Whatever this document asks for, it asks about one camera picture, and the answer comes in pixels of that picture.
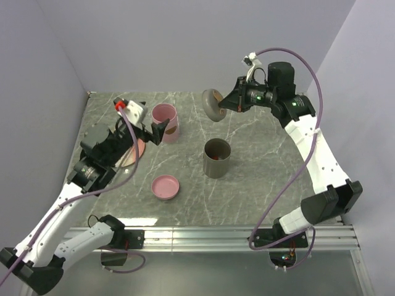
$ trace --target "pink lid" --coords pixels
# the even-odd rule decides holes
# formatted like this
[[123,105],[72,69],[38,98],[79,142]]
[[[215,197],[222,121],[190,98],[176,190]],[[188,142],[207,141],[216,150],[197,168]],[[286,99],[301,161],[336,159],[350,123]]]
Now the pink lid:
[[172,199],[177,195],[180,183],[173,176],[162,175],[152,182],[151,189],[158,199]]

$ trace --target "black bracket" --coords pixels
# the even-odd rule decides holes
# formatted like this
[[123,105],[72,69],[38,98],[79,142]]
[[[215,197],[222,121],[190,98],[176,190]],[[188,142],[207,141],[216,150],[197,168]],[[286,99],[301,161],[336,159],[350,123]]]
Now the black bracket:
[[[278,241],[280,238],[275,238],[272,229],[258,229],[254,234],[254,246],[263,247],[265,245],[271,244],[272,242]],[[302,232],[290,239],[280,242],[279,244],[271,247],[270,249],[286,249],[290,248],[291,242],[293,241],[293,247],[297,248],[307,248],[309,242],[307,241],[306,232]]]
[[144,230],[125,230],[125,237],[128,240],[128,250],[141,250],[144,246]]

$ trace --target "white bracket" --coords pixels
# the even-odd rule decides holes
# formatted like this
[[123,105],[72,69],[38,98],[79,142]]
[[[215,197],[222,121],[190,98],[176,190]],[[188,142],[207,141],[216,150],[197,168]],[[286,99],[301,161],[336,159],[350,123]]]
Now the white bracket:
[[130,123],[134,126],[138,126],[143,122],[148,112],[148,108],[135,101],[129,101],[128,105],[123,109],[123,111],[125,112],[125,115],[129,119]]
[[259,67],[262,67],[262,63],[258,59],[258,57],[255,54],[255,52],[252,52],[249,55],[246,55],[244,57],[244,59],[249,59],[252,62],[252,67],[247,72],[247,82],[250,82],[252,80],[252,74],[254,73],[255,69],[259,68]]

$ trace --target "gray wall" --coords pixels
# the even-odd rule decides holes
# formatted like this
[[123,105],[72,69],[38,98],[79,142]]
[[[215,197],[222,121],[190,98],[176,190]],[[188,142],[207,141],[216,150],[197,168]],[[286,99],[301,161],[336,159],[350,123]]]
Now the gray wall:
[[[231,90],[251,51],[318,69],[355,0],[38,0],[89,91]],[[308,71],[294,61],[298,90]]]
[[[35,0],[0,1],[0,248],[59,194],[86,93]],[[0,266],[0,278],[5,274]],[[0,295],[18,295],[11,276]]]
[[385,296],[394,295],[395,279],[394,11],[393,0],[358,0],[318,71],[322,130],[341,166],[364,187],[346,218],[377,295]]

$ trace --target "red connector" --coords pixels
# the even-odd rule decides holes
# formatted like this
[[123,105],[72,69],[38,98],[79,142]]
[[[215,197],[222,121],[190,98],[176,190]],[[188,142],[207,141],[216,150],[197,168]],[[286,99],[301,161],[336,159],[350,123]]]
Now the red connector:
[[123,101],[119,101],[115,104],[115,109],[116,111],[119,111],[119,107],[121,107],[122,109],[124,109],[126,107],[126,104]]

